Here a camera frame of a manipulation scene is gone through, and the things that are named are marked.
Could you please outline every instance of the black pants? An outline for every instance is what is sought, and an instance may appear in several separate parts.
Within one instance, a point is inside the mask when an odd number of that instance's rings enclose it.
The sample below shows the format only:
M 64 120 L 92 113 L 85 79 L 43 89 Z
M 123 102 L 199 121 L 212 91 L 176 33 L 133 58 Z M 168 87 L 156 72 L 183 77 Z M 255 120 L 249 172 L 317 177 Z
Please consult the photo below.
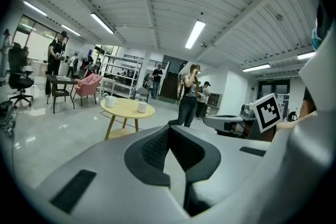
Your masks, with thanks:
M 48 75 L 58 75 L 58 69 L 59 69 L 60 64 L 61 64 L 60 61 L 56 61 L 54 59 L 50 64 L 48 64 L 47 74 Z M 49 80 L 47 80 L 46 95 L 50 95 L 50 93 L 51 93 L 50 82 Z
M 190 127 L 197 109 L 197 99 L 191 97 L 182 97 L 179 106 L 179 117 L 177 120 L 168 121 L 169 125 L 182 125 Z
M 205 103 L 197 102 L 196 118 L 199 118 L 199 114 L 203 111 Z
M 71 72 L 71 77 L 73 77 L 73 75 L 74 75 L 74 67 L 69 67 L 68 68 L 67 77 L 69 76 L 70 72 Z

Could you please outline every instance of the pink armchair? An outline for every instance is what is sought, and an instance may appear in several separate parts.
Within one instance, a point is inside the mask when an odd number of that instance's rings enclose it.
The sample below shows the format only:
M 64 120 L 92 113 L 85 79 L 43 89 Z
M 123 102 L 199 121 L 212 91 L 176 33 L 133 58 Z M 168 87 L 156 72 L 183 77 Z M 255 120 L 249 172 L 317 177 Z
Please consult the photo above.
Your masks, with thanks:
M 78 85 L 75 85 L 76 92 L 73 95 L 73 98 L 75 98 L 75 95 L 78 94 L 80 96 L 80 105 L 83 106 L 82 97 L 86 96 L 87 98 L 89 95 L 94 95 L 94 102 L 97 103 L 96 91 L 98 83 L 102 78 L 102 76 L 93 73 L 84 79 L 76 79 Z

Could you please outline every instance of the ceiling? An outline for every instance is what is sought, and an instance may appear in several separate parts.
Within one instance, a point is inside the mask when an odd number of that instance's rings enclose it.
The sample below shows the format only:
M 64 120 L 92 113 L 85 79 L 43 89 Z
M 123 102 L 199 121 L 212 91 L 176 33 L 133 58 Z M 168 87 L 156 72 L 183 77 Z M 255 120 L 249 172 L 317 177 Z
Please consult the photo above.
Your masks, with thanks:
M 312 51 L 318 0 L 28 0 L 66 24 L 85 42 L 156 50 L 217 67 L 270 63 L 258 78 L 297 75 Z M 111 35 L 90 14 L 115 29 Z M 196 20 L 206 23 L 191 49 L 184 46 Z

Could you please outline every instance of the grey floor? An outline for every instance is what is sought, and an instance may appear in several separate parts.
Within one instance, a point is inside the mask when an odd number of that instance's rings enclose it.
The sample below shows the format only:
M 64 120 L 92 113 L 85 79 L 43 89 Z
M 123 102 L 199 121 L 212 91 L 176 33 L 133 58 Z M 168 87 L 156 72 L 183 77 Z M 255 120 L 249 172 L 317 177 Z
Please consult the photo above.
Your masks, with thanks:
M 32 188 L 36 188 L 51 172 L 59 166 L 77 156 L 90 146 L 103 141 L 110 116 L 103 112 L 99 100 L 95 104 L 93 96 L 74 99 L 75 109 L 70 98 L 66 102 L 63 98 L 56 101 L 56 114 L 52 106 L 47 104 L 44 94 L 45 79 L 36 77 L 35 84 L 27 89 L 26 94 L 34 96 L 33 105 L 29 107 L 25 101 L 18 105 L 15 137 L 11 143 L 2 143 L 3 153 L 11 159 L 12 145 L 15 176 Z M 14 91 L 8 85 L 0 88 L 0 101 L 14 96 Z M 159 100 L 149 100 L 155 108 L 155 114 L 147 119 L 139 120 L 140 129 L 165 125 L 169 120 L 176 119 L 178 106 Z M 116 118 L 112 129 L 122 128 L 123 119 Z M 134 130 L 134 121 L 127 122 L 127 128 Z M 191 128 L 204 130 L 209 135 L 215 131 L 194 120 Z M 171 152 L 168 153 L 164 172 L 171 177 L 171 192 L 176 200 L 182 204 L 184 195 L 184 173 Z

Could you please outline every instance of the round wooden table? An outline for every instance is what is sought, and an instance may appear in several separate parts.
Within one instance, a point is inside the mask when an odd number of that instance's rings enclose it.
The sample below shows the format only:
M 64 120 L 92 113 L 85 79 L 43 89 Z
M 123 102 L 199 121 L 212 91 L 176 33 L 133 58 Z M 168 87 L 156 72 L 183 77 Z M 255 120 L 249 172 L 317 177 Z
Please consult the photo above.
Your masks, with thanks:
M 115 138 L 123 135 L 130 134 L 129 130 L 125 129 L 127 119 L 135 120 L 135 131 L 139 131 L 138 119 L 147 118 L 154 114 L 155 109 L 151 105 L 147 104 L 147 109 L 145 113 L 140 113 L 137 110 L 139 101 L 125 99 L 125 98 L 117 98 L 117 102 L 114 108 L 108 108 L 105 106 L 105 99 L 100 102 L 100 106 L 108 113 L 112 114 L 112 118 L 107 128 L 105 140 L 109 138 Z M 124 123 L 122 125 L 122 129 L 112 130 L 112 125 L 114 123 L 114 119 L 117 117 L 125 118 Z

